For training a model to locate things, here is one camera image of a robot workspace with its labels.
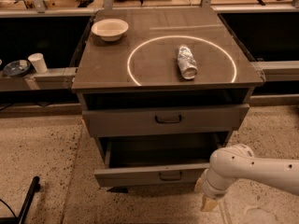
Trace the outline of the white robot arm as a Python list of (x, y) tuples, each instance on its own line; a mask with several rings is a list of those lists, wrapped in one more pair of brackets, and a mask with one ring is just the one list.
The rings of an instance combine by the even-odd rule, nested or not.
[(215, 150), (209, 167), (198, 178), (194, 191), (202, 192), (202, 212), (216, 208), (218, 200), (238, 179), (299, 195), (299, 160), (257, 158), (252, 149), (239, 144)]

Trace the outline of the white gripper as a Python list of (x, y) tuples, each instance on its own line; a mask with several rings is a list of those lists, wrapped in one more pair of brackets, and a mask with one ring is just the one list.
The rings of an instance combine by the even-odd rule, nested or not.
[(217, 200), (225, 196), (228, 192), (228, 188), (230, 188), (235, 181), (236, 178), (223, 177), (211, 168), (205, 169), (194, 186), (195, 193), (200, 193), (201, 191), (204, 193), (200, 210), (202, 212), (213, 211), (218, 206)]

